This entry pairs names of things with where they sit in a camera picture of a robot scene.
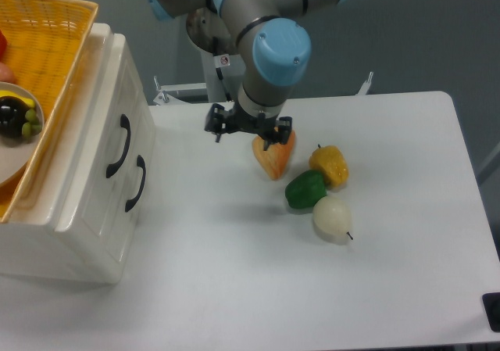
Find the gray wall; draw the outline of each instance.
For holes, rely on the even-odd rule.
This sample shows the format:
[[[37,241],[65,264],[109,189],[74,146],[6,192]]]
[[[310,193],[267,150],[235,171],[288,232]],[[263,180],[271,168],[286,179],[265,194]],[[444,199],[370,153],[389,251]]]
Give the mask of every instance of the gray wall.
[[[161,84],[203,82],[184,20],[159,23],[145,0],[92,0],[98,22],[125,34],[153,99]],[[500,141],[500,0],[352,0],[301,20],[312,61],[294,97],[351,95],[372,70],[373,92],[441,90],[454,101],[474,167]],[[500,173],[482,188],[500,230]]]

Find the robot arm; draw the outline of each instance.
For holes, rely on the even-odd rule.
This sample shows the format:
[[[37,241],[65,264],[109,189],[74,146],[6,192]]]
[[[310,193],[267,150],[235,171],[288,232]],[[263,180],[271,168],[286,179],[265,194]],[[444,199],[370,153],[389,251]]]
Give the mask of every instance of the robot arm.
[[[231,110],[213,104],[205,129],[217,135],[244,131],[268,144],[288,141],[291,118],[278,117],[301,80],[311,54],[307,32],[295,19],[344,0],[158,0],[171,15],[208,8],[224,21],[246,73]]]

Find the white table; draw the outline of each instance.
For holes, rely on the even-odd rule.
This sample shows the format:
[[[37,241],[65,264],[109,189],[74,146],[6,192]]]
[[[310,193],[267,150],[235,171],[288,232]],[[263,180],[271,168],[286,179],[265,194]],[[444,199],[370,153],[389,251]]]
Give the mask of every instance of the white table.
[[[0,349],[319,350],[492,342],[500,263],[445,94],[291,100],[297,145],[266,179],[207,105],[156,106],[155,157],[123,280],[0,278]],[[355,240],[318,238],[284,187],[316,147],[351,177]]]

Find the yellow wicker basket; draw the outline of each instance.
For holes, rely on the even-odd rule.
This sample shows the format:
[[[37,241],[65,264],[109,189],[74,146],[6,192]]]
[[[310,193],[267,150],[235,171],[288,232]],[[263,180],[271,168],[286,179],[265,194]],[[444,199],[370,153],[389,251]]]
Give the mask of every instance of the yellow wicker basket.
[[[0,223],[30,188],[41,158],[62,125],[69,90],[98,5],[80,0],[0,0],[0,30],[9,43],[2,61],[17,84],[40,102],[45,126],[22,177],[0,189]]]

